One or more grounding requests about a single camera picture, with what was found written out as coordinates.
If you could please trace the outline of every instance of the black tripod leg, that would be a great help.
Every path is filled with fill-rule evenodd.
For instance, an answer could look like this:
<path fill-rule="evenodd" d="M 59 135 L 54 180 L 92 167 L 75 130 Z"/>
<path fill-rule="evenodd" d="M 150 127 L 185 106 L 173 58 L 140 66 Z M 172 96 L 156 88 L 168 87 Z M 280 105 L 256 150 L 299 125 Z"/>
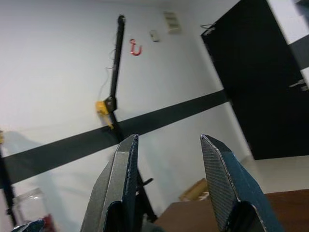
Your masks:
<path fill-rule="evenodd" d="M 140 172 L 138 174 L 138 185 L 140 186 L 140 190 L 139 190 L 139 195 L 140 195 L 140 199 L 142 201 L 142 207 L 144 209 L 144 212 L 147 214 L 147 219 L 150 221 L 150 222 L 154 222 L 158 219 L 158 217 L 155 215 L 152 207 L 151 207 L 151 204 L 149 202 L 149 199 L 148 199 L 148 196 L 146 194 L 146 191 L 145 191 L 145 188 L 143 186 L 143 180 L 140 176 Z"/>

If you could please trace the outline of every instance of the white wall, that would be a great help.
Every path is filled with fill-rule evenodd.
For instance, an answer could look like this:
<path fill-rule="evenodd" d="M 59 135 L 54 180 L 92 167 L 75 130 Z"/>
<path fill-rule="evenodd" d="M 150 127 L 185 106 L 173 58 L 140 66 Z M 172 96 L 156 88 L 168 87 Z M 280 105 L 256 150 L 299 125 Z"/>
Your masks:
<path fill-rule="evenodd" d="M 119 14 L 127 21 L 119 120 L 222 89 L 205 66 L 186 20 L 180 18 L 181 35 L 169 35 L 162 11 L 99 1 L 2 0 L 0 127 L 6 131 L 5 155 L 102 126 L 94 103 L 107 78 L 104 69 L 112 63 L 109 52 Z M 151 29 L 159 32 L 162 42 L 150 40 Z M 139 57 L 130 54 L 131 38 L 143 45 Z M 100 99 L 108 94 L 109 83 Z M 204 177 L 201 133 L 224 141 L 240 160 L 250 154 L 230 113 L 226 103 L 140 137 L 139 168 L 145 179 L 155 179 L 146 190 L 158 214 Z M 92 186 L 115 148 L 21 181 L 15 191 L 19 195 L 40 187 L 62 231 L 78 231 Z"/>

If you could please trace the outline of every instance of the electrical cable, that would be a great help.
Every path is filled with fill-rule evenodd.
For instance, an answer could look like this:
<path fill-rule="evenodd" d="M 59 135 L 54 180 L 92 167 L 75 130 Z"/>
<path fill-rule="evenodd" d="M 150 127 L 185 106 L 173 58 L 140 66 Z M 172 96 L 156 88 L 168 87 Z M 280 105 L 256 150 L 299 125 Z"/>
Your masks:
<path fill-rule="evenodd" d="M 115 41 L 116 36 L 117 36 L 117 33 L 114 35 L 114 37 L 113 37 L 112 40 Z M 113 52 L 115 52 L 115 50 L 116 50 L 116 49 L 113 49 L 113 50 L 112 50 L 111 52 L 109 52 L 109 54 L 108 54 L 108 57 L 109 57 L 110 60 L 112 60 L 112 61 L 114 61 L 115 58 L 114 58 L 114 57 L 112 58 L 112 57 L 111 57 L 111 54 L 112 54 Z M 102 86 L 101 86 L 101 88 L 100 88 L 100 90 L 99 90 L 99 93 L 98 93 L 98 101 L 100 101 L 101 95 L 102 95 L 102 91 L 103 91 L 104 87 L 106 86 L 108 80 L 110 79 L 110 72 L 109 72 L 109 70 L 112 70 L 113 68 L 114 68 L 113 66 L 111 66 L 111 67 L 105 67 L 105 72 L 106 72 L 107 78 L 105 79 L 105 81 L 103 82 L 103 84 L 102 84 Z"/>

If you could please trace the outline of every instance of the black pole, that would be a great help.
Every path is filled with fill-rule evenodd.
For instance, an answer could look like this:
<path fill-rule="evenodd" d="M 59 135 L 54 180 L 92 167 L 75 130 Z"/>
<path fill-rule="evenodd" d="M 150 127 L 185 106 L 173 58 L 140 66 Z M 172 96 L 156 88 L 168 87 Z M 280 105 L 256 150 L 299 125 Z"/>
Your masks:
<path fill-rule="evenodd" d="M 118 81 L 118 73 L 119 73 L 119 65 L 120 65 L 120 57 L 122 51 L 122 43 L 124 39 L 125 33 L 125 16 L 119 15 L 118 17 L 118 31 L 117 31 L 117 40 L 116 40 L 116 49 L 115 49 L 115 57 L 113 63 L 112 70 L 112 84 L 111 84 L 111 93 L 110 97 L 114 98 L 116 95 L 117 81 Z"/>
<path fill-rule="evenodd" d="M 1 154 L 1 147 L 0 147 L 0 180 L 1 185 L 3 187 L 3 193 L 5 196 L 6 204 L 8 206 L 7 214 L 11 217 L 11 221 L 13 223 L 13 226 L 17 225 L 15 215 L 13 213 L 12 207 L 13 207 L 13 198 L 15 197 L 12 183 L 9 178 L 9 174 L 7 172 L 7 169 L 5 167 L 4 159 Z"/>

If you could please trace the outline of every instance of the brown table surface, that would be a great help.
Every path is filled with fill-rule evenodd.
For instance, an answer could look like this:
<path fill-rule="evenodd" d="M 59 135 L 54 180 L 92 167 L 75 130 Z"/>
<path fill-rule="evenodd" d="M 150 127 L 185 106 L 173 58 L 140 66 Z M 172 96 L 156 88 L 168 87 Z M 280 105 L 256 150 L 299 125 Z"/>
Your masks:
<path fill-rule="evenodd" d="M 309 231 L 309 189 L 265 194 L 286 232 Z M 210 200 L 171 204 L 155 222 L 166 232 L 218 232 Z"/>

